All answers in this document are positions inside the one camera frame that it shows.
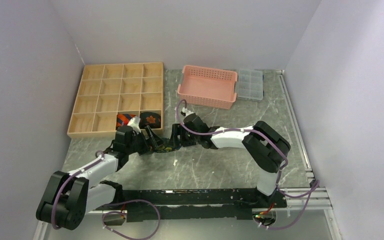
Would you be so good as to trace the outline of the orange navy striped tie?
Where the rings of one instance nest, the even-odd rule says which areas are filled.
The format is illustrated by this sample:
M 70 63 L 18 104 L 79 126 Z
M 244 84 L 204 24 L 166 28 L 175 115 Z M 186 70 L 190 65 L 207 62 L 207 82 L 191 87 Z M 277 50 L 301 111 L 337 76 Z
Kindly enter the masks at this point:
M 136 117 L 135 114 L 118 113 L 116 115 L 116 128 L 126 126 L 134 117 Z

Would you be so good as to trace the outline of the blue yellow floral tie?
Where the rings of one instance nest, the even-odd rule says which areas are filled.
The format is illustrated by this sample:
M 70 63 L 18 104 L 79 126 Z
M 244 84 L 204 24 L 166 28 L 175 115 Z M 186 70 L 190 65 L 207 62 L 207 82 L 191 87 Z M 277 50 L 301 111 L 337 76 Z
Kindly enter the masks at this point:
M 177 151 L 180 147 L 181 145 L 178 140 L 163 137 L 156 141 L 152 149 L 154 153 L 169 153 Z

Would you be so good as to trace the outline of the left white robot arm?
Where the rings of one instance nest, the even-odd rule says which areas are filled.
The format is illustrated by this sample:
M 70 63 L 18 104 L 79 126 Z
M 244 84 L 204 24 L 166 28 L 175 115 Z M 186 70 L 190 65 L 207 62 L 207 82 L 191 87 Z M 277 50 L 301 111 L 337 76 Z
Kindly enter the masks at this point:
M 117 210 L 127 203 L 123 186 L 105 178 L 121 170 L 132 154 L 148 154 L 164 141 L 150 127 L 145 133 L 132 126 L 121 126 L 105 150 L 97 150 L 95 159 L 69 172 L 54 172 L 38 204 L 35 217 L 55 229 L 76 229 L 86 213 L 108 207 Z

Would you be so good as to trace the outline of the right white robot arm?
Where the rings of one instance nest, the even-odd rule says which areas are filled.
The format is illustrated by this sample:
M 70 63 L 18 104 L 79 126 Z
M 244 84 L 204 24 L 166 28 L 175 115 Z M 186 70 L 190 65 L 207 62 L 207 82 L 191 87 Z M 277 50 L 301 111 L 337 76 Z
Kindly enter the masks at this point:
M 182 112 L 183 121 L 172 125 L 168 146 L 201 145 L 205 149 L 245 149 L 259 167 L 256 203 L 267 208 L 275 201 L 282 163 L 286 163 L 290 143 L 264 121 L 247 127 L 208 126 L 196 113 Z

